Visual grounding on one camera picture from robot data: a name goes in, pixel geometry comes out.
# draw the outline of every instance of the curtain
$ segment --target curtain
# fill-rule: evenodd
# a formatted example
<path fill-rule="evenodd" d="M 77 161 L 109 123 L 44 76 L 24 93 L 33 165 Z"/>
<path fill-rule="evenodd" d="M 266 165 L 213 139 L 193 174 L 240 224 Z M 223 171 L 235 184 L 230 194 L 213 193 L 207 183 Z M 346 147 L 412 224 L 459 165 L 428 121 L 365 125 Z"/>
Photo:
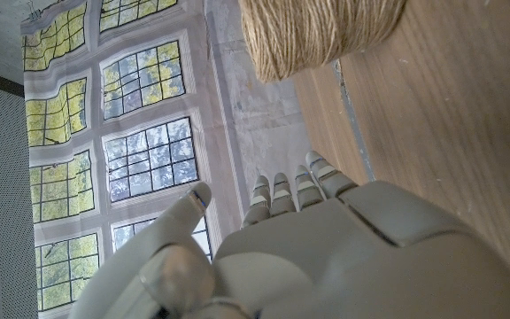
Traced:
<path fill-rule="evenodd" d="M 213 14 L 222 5 L 233 18 Z M 66 315 L 100 265 L 200 180 L 213 200 L 192 236 L 211 261 L 255 171 L 309 150 L 291 83 L 263 86 L 248 58 L 222 56 L 221 23 L 241 34 L 237 4 L 207 6 L 65 0 L 21 24 L 40 317 Z"/>

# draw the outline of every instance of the ball of twine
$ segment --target ball of twine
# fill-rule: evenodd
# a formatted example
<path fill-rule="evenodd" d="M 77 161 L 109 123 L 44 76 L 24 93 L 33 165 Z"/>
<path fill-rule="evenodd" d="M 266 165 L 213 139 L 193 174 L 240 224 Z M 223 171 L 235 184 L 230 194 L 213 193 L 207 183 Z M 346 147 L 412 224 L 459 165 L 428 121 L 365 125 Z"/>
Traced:
<path fill-rule="evenodd" d="M 239 0 L 257 77 L 277 81 L 384 39 L 405 0 Z"/>

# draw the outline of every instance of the ceiling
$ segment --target ceiling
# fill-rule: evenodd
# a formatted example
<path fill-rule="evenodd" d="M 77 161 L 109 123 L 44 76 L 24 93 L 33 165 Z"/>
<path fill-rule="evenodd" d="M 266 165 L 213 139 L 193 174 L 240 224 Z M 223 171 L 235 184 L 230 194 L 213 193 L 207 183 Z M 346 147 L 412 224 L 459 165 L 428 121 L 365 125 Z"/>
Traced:
<path fill-rule="evenodd" d="M 28 0 L 0 0 L 0 76 L 23 83 L 20 23 L 30 14 Z M 44 9 L 57 0 L 33 0 L 35 9 Z"/>

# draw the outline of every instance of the wooden surface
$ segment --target wooden surface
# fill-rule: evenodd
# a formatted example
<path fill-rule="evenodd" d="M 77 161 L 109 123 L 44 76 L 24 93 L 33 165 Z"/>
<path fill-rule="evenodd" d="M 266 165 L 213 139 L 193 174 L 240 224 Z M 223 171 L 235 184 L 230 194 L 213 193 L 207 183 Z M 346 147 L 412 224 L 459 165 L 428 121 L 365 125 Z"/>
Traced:
<path fill-rule="evenodd" d="M 292 79 L 313 149 L 356 183 L 366 183 L 366 170 L 332 68 L 305 70 Z"/>
<path fill-rule="evenodd" d="M 340 62 L 375 178 L 456 214 L 510 264 L 510 1 L 409 0 L 389 39 Z M 299 97 L 311 79 L 331 91 L 315 72 Z M 354 138 L 331 146 L 351 131 L 299 102 L 313 147 Z"/>

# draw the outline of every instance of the robot finger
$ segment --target robot finger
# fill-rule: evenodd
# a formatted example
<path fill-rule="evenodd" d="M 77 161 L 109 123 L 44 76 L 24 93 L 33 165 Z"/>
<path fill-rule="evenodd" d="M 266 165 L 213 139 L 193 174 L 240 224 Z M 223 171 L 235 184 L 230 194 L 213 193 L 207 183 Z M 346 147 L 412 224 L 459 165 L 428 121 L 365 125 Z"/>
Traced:
<path fill-rule="evenodd" d="M 314 183 L 314 180 L 308 173 L 306 167 L 299 165 L 295 172 L 297 182 L 298 207 L 303 210 L 314 204 L 321 203 L 324 198 L 320 194 L 320 189 Z"/>
<path fill-rule="evenodd" d="M 297 209 L 292 201 L 292 194 L 290 193 L 290 185 L 287 176 L 279 173 L 274 176 L 273 188 L 273 204 L 271 205 L 270 215 L 275 217 L 279 214 L 296 212 Z"/>
<path fill-rule="evenodd" d="M 191 234 L 204 216 L 210 200 L 212 200 L 210 186 L 204 182 L 195 183 L 160 216 L 160 219 L 175 219 Z"/>
<path fill-rule="evenodd" d="M 257 177 L 255 186 L 253 186 L 249 212 L 247 212 L 247 215 L 243 218 L 241 228 L 245 228 L 269 218 L 270 206 L 271 195 L 269 191 L 269 181 L 266 177 L 260 175 Z"/>
<path fill-rule="evenodd" d="M 335 198 L 344 191 L 358 185 L 349 177 L 332 167 L 318 152 L 310 151 L 306 154 L 306 163 L 326 198 Z"/>

